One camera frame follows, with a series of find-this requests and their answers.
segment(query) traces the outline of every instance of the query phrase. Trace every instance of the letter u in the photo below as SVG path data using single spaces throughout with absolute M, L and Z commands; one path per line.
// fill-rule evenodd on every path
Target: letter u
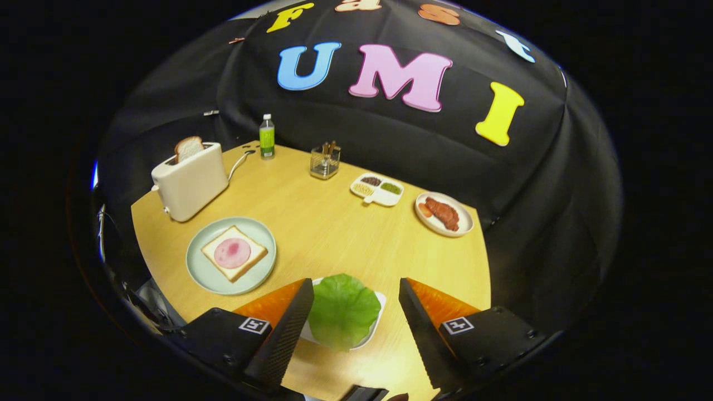
M 312 73 L 308 76 L 297 75 L 299 56 L 307 50 L 307 47 L 295 46 L 281 51 L 279 56 L 282 60 L 277 70 L 277 82 L 282 88 L 289 91 L 304 91 L 314 88 L 327 77 L 334 51 L 340 47 L 342 44 L 339 42 L 324 42 L 315 45 L 317 61 L 314 63 Z

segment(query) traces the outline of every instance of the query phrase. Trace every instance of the wooden table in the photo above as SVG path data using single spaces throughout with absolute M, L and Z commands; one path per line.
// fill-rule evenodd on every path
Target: wooden table
M 256 148 L 258 142 L 246 145 Z M 300 339 L 282 385 L 322 400 L 338 400 L 354 385 L 408 392 L 410 400 L 431 400 L 431 388 L 416 343 L 399 304 L 399 279 L 410 277 L 476 308 L 491 306 L 490 273 L 483 232 L 476 226 L 460 238 L 429 230 L 416 216 L 414 201 L 424 189 L 404 184 L 393 207 L 372 203 L 349 190 L 363 168 L 341 163 L 323 181 L 309 175 L 309 154 L 278 146 L 264 161 L 259 149 L 236 169 L 225 191 L 191 220 L 178 223 L 163 212 L 156 192 L 131 207 L 134 229 L 146 264 L 168 301 L 187 321 L 206 310 L 234 310 L 302 278 L 347 273 L 385 294 L 386 307 L 371 341 L 355 351 L 333 352 Z M 343 154 L 349 155 L 349 149 Z M 226 172 L 244 153 L 223 154 Z M 193 236 L 209 223 L 246 216 L 264 223 L 277 242 L 271 275 L 255 290 L 218 295 L 188 275 L 185 253 Z

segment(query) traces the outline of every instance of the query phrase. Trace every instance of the plastic bottle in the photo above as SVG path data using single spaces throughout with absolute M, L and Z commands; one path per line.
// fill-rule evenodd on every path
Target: plastic bottle
M 265 114 L 262 124 L 260 124 L 260 157 L 262 160 L 269 160 L 275 156 L 275 125 L 272 123 L 271 115 Z

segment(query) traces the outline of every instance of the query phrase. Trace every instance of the green bottle label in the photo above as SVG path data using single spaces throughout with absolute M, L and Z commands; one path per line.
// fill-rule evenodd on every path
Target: green bottle label
M 275 128 L 260 129 L 260 153 L 263 156 L 272 156 L 275 154 Z

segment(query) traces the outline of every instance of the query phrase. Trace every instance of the lettuce leaf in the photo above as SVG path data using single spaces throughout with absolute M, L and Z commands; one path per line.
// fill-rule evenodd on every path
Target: lettuce leaf
M 314 302 L 307 321 L 320 344 L 349 351 L 369 334 L 381 303 L 374 291 L 350 275 L 325 277 L 314 287 Z

